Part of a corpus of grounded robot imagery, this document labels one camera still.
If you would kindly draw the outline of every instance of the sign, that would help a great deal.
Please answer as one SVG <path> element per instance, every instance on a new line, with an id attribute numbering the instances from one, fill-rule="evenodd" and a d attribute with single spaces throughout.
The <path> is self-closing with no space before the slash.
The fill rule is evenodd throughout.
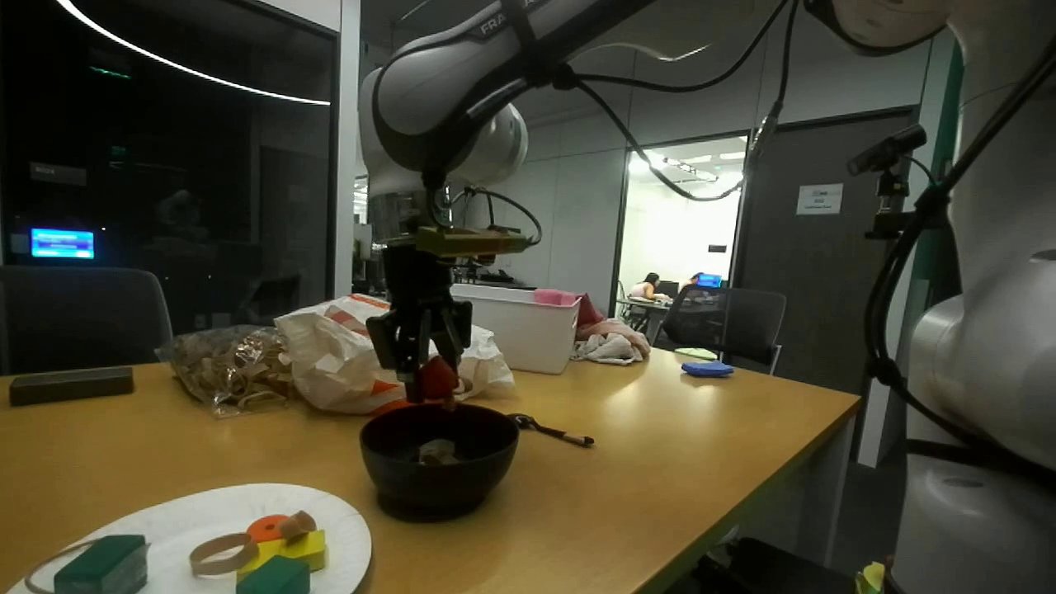
<path id="1" fill-rule="evenodd" d="M 844 184 L 799 184 L 799 217 L 831 217 L 841 210 Z"/>

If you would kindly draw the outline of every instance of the white plate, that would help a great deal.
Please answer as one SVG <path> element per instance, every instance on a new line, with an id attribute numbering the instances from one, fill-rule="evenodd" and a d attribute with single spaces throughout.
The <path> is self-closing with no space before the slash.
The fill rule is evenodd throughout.
<path id="1" fill-rule="evenodd" d="M 140 510 L 117 523 L 103 524 L 85 539 L 103 535 L 144 535 L 147 542 L 147 584 L 144 594 L 206 594 L 235 590 L 235 575 L 194 579 L 189 554 L 206 539 L 244 532 L 262 515 L 292 515 L 310 513 L 327 535 L 327 567 L 310 575 L 310 590 L 356 590 L 369 564 L 369 532 L 364 515 L 344 498 L 302 485 L 232 485 L 213 491 L 196 491 L 189 498 L 171 498 L 154 510 Z M 77 554 L 59 559 L 33 575 L 33 584 L 53 588 L 53 575 L 70 564 Z"/>

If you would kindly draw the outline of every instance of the monitor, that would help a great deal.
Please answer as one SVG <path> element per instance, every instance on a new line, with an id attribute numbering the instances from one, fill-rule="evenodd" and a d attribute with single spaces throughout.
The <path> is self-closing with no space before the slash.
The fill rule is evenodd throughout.
<path id="1" fill-rule="evenodd" d="M 33 260 L 94 260 L 97 246 L 90 227 L 28 227 Z"/>

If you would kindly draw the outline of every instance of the wooden table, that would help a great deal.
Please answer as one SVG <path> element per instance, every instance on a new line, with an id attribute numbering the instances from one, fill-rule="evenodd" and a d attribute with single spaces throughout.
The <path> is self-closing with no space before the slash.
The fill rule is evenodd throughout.
<path id="1" fill-rule="evenodd" d="M 668 352 L 646 367 L 518 374 L 513 389 L 477 404 L 590 433 L 596 450 L 524 433 L 477 513 L 408 524 L 374 498 L 356 416 L 299 406 L 213 416 L 168 367 L 135 367 L 130 395 L 0 411 L 0 588 L 135 510 L 297 481 L 365 517 L 364 590 L 662 590 L 741 503 L 856 411 L 844 394 L 745 370 L 685 380 Z"/>

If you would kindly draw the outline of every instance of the light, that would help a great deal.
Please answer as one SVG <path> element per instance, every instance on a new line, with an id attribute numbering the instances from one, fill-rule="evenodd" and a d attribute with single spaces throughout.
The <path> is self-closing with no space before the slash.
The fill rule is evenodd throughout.
<path id="1" fill-rule="evenodd" d="M 276 98 L 276 104 L 297 104 L 297 107 L 331 107 L 327 98 L 310 98 L 310 95 L 286 95 L 286 92 L 269 92 L 269 88 L 258 88 L 258 86 L 244 86 L 244 84 L 235 84 L 235 80 L 222 80 L 222 76 L 212 76 L 212 74 L 202 74 L 202 69 L 192 69 L 185 64 L 176 64 L 162 54 L 151 54 L 151 49 L 140 49 L 135 43 L 129 43 L 125 38 L 105 30 L 103 25 L 94 25 L 91 17 L 85 17 L 73 0 L 55 0 L 73 20 L 78 20 L 81 27 L 94 30 L 97 38 L 125 48 L 129 54 L 137 54 L 151 64 L 162 64 L 168 69 L 177 69 L 185 76 L 194 76 L 194 80 L 205 80 L 205 84 L 213 84 L 213 86 L 226 86 L 226 88 L 237 88 L 237 92 L 251 92 L 251 95 L 266 95 L 266 98 Z"/>

